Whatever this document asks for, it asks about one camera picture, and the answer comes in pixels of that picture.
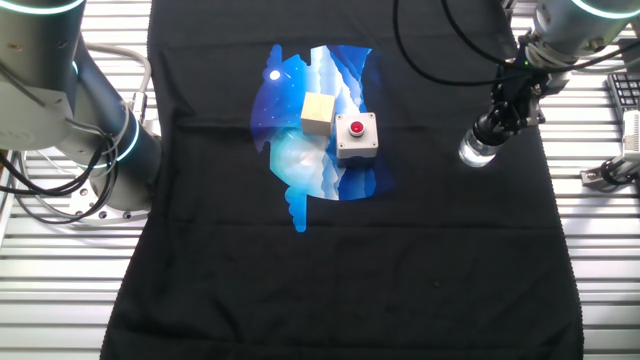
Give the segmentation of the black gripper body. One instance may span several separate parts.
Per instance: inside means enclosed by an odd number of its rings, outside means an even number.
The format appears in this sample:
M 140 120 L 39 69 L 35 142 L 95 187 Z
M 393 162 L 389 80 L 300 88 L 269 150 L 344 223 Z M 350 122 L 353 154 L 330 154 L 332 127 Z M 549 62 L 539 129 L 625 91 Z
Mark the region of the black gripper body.
M 507 92 L 510 113 L 512 110 L 516 110 L 522 114 L 530 108 L 540 108 L 541 89 L 534 75 L 503 65 L 499 65 L 498 69 L 510 71 L 510 74 L 506 77 L 510 85 Z

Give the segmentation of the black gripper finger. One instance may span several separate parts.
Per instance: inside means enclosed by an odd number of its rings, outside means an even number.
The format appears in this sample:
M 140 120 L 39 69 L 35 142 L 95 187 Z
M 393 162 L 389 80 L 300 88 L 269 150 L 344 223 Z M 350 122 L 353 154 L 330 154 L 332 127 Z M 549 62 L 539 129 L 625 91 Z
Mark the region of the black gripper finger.
M 508 120 L 510 117 L 510 108 L 507 101 L 507 92 L 510 85 L 506 79 L 509 74 L 509 70 L 497 70 L 497 83 L 491 87 L 491 107 L 488 112 L 490 120 Z
M 539 107 L 530 108 L 522 114 L 512 110 L 508 115 L 505 130 L 508 135 L 514 136 L 526 128 L 536 127 L 545 122 L 546 118 Z

